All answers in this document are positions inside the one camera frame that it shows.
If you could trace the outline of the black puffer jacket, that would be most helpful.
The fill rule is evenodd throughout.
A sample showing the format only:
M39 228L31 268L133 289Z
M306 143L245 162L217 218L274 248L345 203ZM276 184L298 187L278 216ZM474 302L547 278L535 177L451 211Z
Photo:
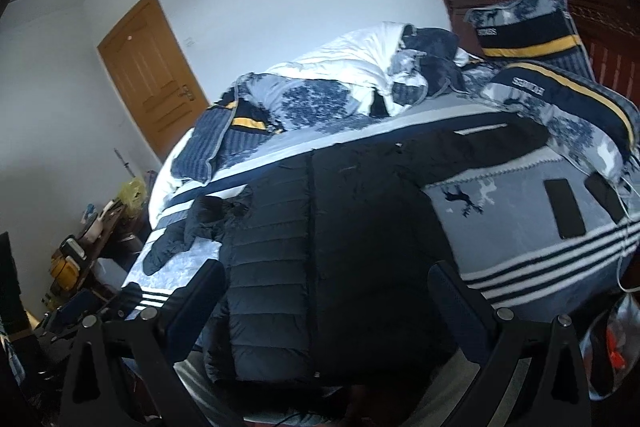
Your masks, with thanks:
M200 196L142 263L155 274L195 239L219 244L213 381L418 385L454 353L427 272L454 255L424 188L539 150L528 119L401 142L348 142L281 160L230 199Z

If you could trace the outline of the grey red bag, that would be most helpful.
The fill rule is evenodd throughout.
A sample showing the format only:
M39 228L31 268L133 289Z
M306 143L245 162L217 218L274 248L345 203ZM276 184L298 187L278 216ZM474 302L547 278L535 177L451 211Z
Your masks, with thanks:
M579 343L590 399L610 397L639 364L639 303L626 293L601 312Z

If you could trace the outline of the cluttered wooden side table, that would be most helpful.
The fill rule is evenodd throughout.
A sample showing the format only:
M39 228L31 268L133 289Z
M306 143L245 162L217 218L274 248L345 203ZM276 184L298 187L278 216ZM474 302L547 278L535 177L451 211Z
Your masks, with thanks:
M41 299L44 309L53 312L81 291L89 291L99 301L113 297L150 232L148 207L134 211L119 200L108 202L52 254L51 284Z

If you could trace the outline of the blue striped bed blanket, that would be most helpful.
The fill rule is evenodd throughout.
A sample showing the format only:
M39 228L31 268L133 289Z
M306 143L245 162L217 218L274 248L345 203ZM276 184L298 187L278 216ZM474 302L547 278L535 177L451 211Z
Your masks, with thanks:
M275 162L338 143L400 143L425 131L469 134L518 121L514 113L454 94L414 106L396 117L362 115L322 127L284 132L221 168L207 184L180 181L166 162L149 201L155 242L167 225L186 217L198 194L228 198ZM639 245L639 169L627 167L616 188L626 216L614 223L586 190L588 171L545 146L497 167L466 170L427 184L462 279L495 306L508 306L529 320L572 312L590 297L615 288ZM586 234L561 239L544 180L567 179Z

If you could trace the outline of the black smartphone on bed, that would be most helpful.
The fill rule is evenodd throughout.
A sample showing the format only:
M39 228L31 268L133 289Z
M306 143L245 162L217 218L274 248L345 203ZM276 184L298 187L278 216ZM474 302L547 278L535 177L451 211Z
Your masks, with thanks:
M567 179L544 180L544 191L547 193L561 239L584 236L585 222Z

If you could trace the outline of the yellow plastic bag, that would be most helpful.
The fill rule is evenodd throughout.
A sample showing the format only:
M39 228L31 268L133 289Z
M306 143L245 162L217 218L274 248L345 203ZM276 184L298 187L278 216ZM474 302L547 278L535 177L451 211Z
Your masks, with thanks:
M117 194L117 199L124 205L125 215L132 219L142 213L146 203L146 196L148 196L148 192L146 191L145 182L135 176L122 184Z

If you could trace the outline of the lying blue HOMES pillow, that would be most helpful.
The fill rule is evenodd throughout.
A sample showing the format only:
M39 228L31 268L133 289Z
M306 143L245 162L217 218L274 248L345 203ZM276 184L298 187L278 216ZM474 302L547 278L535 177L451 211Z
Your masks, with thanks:
M617 182L639 147L639 109L628 98L571 72L537 62L504 66L485 84L487 102L546 127L550 145Z

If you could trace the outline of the brown wooden door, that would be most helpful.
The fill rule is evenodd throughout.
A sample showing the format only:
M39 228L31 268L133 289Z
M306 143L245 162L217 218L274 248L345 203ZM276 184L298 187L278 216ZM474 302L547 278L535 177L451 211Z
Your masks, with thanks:
M98 45L129 114L164 160L209 106L160 0L140 0Z

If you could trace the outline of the blue white crumpled duvet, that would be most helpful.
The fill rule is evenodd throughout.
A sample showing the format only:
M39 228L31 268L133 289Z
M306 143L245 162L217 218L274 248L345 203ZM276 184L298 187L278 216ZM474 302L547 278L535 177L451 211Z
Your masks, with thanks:
M396 116L463 91L469 54L453 32L384 22L239 77L205 109L171 159L171 176L207 183L274 136L362 115Z

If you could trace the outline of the upright blue HOMES pillow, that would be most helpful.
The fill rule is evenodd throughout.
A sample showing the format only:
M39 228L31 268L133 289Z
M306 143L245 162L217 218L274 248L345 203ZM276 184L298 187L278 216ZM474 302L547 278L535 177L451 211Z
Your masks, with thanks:
M533 60L596 79L567 0L505 1L470 9L464 21L489 60Z

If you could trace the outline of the dark red wooden headboard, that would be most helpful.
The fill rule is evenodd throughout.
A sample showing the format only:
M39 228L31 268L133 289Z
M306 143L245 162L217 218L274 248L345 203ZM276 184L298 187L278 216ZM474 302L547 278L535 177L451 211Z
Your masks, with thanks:
M482 55L469 9L508 0L442 0L463 49ZM567 0L598 83L639 102L639 0Z

